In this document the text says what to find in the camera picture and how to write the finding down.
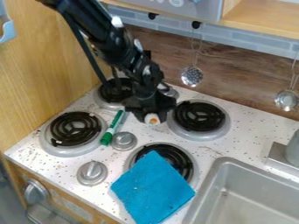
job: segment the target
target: wooden cabinet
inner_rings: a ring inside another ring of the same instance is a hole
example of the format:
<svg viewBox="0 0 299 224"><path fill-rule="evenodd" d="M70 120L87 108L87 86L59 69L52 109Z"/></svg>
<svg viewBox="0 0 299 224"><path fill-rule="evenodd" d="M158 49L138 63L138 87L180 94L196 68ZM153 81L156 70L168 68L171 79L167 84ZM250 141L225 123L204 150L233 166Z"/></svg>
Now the wooden cabinet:
<svg viewBox="0 0 299 224"><path fill-rule="evenodd" d="M26 187L27 179L35 179L40 184L42 184L45 189L50 193L50 197L47 202L64 212L65 214L70 215L79 223L84 224L117 224L118 222L106 216L105 214L97 211L93 207L84 203L83 201L74 198L73 196L63 192L58 187L48 183L44 179L38 177L31 172L28 172L21 168L20 166L13 164L10 161L7 161L7 165L10 167L11 172L14 173L14 183L16 183L17 190L23 192Z"/></svg>
<svg viewBox="0 0 299 224"><path fill-rule="evenodd" d="M59 13L35 0L7 0L17 37L0 44L0 151L98 84ZM110 68L101 63L103 73Z"/></svg>
<svg viewBox="0 0 299 224"><path fill-rule="evenodd" d="M139 11L150 11L173 18L194 20L194 18L188 17L187 14L179 16L133 5L132 3L122 3L117 0L101 0L101 3ZM279 0L224 0L220 21L218 23L208 23L299 39L298 20L299 3L287 3Z"/></svg>

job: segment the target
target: speckled countertop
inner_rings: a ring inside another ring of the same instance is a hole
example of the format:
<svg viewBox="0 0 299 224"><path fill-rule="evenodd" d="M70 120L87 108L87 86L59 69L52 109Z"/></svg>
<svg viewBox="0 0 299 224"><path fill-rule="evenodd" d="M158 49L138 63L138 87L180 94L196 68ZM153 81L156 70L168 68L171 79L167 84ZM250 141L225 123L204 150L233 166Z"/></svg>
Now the speckled countertop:
<svg viewBox="0 0 299 224"><path fill-rule="evenodd" d="M176 144L188 150L197 160L200 169L199 183L195 190L199 189L212 162L219 157L236 158L250 165L291 178L282 172L267 168L265 163L272 142L287 144L293 133L299 129L299 122L181 87L175 87L175 89L180 93L179 102L199 99L220 105L231 116L232 128L226 136L216 141L198 143L176 136L168 129L166 123L150 127L139 123L133 115L129 115L127 121L120 127L120 131L130 131L137 136L136 148L148 143L164 142ZM110 123L115 115L115 112L100 109L95 104L93 91L85 94L64 112L77 110L96 113L107 123ZM120 223L134 223L122 203L109 190L111 183L123 174L123 165L132 150L119 152L112 150L111 147L101 146L80 157L54 157L40 147L39 131L40 128L7 150L6 157ZM97 186L80 185L76 179L76 172L81 165L91 160L98 160L105 164L108 168L108 177ZM164 223L181 223L190 203L187 203Z"/></svg>

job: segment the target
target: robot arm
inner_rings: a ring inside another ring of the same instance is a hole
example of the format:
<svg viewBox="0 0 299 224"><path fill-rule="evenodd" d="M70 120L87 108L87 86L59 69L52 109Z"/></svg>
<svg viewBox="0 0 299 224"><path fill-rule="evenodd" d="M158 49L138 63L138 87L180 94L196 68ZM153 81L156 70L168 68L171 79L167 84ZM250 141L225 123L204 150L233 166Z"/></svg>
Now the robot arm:
<svg viewBox="0 0 299 224"><path fill-rule="evenodd" d="M76 26L88 37L99 57L132 80L133 96L122 103L127 111L140 122L148 114L157 115L161 123L166 121L167 112L176 107L176 99L159 91L163 72L146 56L140 42L132 38L118 17L110 17L95 0L38 1L59 12L73 31Z"/></svg>

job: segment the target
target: metal sink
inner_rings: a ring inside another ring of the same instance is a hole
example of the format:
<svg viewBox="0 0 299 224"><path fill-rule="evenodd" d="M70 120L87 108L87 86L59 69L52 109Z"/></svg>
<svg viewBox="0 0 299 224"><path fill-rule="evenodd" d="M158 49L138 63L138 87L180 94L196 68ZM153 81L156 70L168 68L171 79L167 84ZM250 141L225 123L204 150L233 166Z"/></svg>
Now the metal sink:
<svg viewBox="0 0 299 224"><path fill-rule="evenodd" d="M299 185L238 160L215 161L184 224L298 224Z"/></svg>

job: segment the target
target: blue cloth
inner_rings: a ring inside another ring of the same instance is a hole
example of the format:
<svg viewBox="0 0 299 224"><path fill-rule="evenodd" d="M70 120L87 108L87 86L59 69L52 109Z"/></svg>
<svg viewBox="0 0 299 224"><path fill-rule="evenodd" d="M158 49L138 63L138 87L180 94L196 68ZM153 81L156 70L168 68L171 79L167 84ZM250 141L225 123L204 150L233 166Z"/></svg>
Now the blue cloth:
<svg viewBox="0 0 299 224"><path fill-rule="evenodd" d="M195 192L158 153L151 151L111 186L137 224L159 223Z"/></svg>

